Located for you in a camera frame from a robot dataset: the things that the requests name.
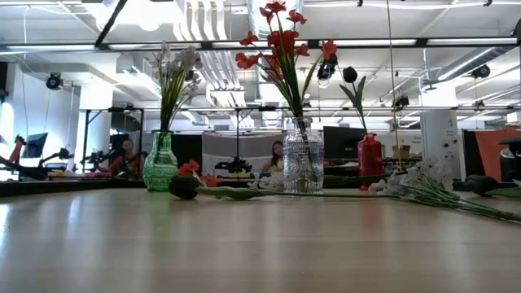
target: table surface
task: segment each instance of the table surface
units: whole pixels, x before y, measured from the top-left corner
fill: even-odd
[[[0,199],[0,221],[0,292],[521,291],[520,224],[390,199],[91,190]]]

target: white column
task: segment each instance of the white column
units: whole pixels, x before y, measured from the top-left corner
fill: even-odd
[[[91,83],[81,87],[80,110],[90,109],[89,119],[92,120],[96,115],[95,110],[107,110],[112,107],[112,87],[106,83]],[[87,152],[90,155],[93,151],[103,151],[107,154],[110,143],[112,114],[102,112],[89,124],[87,135]],[[83,143],[85,139],[85,112],[80,112],[78,121],[78,136],[76,144],[75,161],[79,162],[83,157]]]
[[[434,90],[422,89],[420,103],[427,107],[457,106],[456,90],[451,81],[433,85]],[[458,119],[455,110],[424,111],[421,115],[423,158],[436,157],[445,161],[453,178],[461,179]]]

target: desk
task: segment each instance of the desk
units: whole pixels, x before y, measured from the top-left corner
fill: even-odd
[[[520,200],[466,196],[521,212]],[[519,224],[390,199],[197,199],[141,189],[0,199],[0,291],[521,288]]]

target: ceiling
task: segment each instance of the ceiling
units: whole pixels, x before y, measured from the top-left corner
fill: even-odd
[[[472,3],[482,3],[483,0],[469,1],[420,1],[391,0],[394,5],[390,9],[391,36],[393,38],[416,37],[497,37],[509,36],[521,16],[521,5],[492,4],[473,7],[457,7]],[[383,5],[386,1],[365,1],[363,7],[356,7],[357,1],[304,1],[303,14],[308,22],[300,27],[300,37],[303,39],[339,39],[339,38],[385,38],[389,37],[387,8],[372,7]],[[454,4],[452,9],[429,9],[433,6]],[[244,38],[250,29],[247,1],[229,0],[225,3],[225,32],[229,39]],[[187,9],[188,21],[191,21],[190,5]],[[96,19],[85,14],[85,8],[78,4],[67,5],[67,9],[80,13],[71,15],[60,6],[6,6],[0,0],[0,43],[74,43],[94,42],[98,36]],[[199,26],[204,25],[203,17],[199,17]],[[162,24],[156,31],[147,32],[138,25],[121,24],[111,31],[105,42],[146,42],[146,41],[176,41],[171,24]],[[443,68],[460,59],[475,48],[411,48],[393,49],[392,58],[389,49],[344,49],[337,52],[339,66],[352,66],[359,75],[368,76],[365,90],[366,106],[379,105],[382,101],[392,99],[389,94],[393,88],[412,78],[417,81],[418,73],[428,69]],[[311,56],[300,58],[296,67],[303,68],[307,74],[311,64],[320,54],[311,51]],[[453,80],[457,85],[458,103],[472,103],[479,97],[515,89],[519,86],[519,48],[490,61],[491,75],[487,79],[475,80],[469,77],[458,77]],[[17,58],[0,56],[4,59],[18,62]],[[116,88],[115,103],[130,102],[141,107],[157,107],[158,98],[146,87],[128,80],[125,74],[117,68],[118,60],[142,60],[150,58],[150,54],[97,53],[97,54],[33,54],[27,64],[37,63],[85,63],[114,80]],[[245,89],[245,100],[253,103],[259,100],[256,90],[258,77],[254,69],[238,70],[241,86]],[[301,82],[305,75],[300,74]],[[330,80],[330,85],[320,88],[316,77],[309,88],[312,106],[339,107],[349,105],[339,86],[342,83],[340,74],[336,73]],[[199,86],[200,97],[192,106],[206,107],[206,82]],[[419,85],[408,87],[397,94],[408,94],[411,104],[418,104]],[[490,105],[506,105],[520,101],[519,92],[497,99]],[[323,116],[347,115],[348,113],[321,112]]]

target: red vase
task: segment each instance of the red vase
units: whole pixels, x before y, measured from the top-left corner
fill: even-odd
[[[383,175],[382,144],[374,137],[376,134],[364,134],[364,139],[358,143],[358,175]],[[360,190],[367,190],[369,183],[362,183]]]

